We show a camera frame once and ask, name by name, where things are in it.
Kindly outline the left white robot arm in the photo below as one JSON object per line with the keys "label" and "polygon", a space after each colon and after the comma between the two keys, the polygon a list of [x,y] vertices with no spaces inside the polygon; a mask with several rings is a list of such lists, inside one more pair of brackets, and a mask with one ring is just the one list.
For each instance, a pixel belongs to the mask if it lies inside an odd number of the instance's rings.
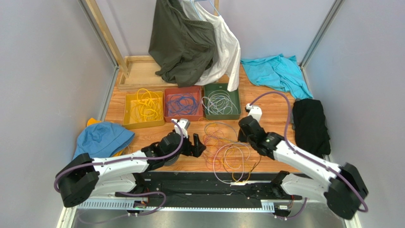
{"label": "left white robot arm", "polygon": [[56,175],[54,187],[64,207],[71,208],[94,196],[130,193],[140,183],[137,174],[176,162],[180,155],[198,158],[205,150],[198,134],[190,142],[188,136],[171,132],[161,141],[123,156],[91,158],[84,153]]}

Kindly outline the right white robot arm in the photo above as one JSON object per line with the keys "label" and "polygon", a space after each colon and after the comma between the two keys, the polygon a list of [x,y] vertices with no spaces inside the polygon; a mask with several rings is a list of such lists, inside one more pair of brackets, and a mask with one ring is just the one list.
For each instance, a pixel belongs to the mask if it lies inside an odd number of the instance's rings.
{"label": "right white robot arm", "polygon": [[252,116],[242,118],[239,127],[239,141],[250,144],[259,155],[288,164],[306,175],[280,171],[272,183],[286,194],[324,203],[346,220],[361,211],[368,189],[356,166],[341,166],[306,152],[285,137],[266,132]]}

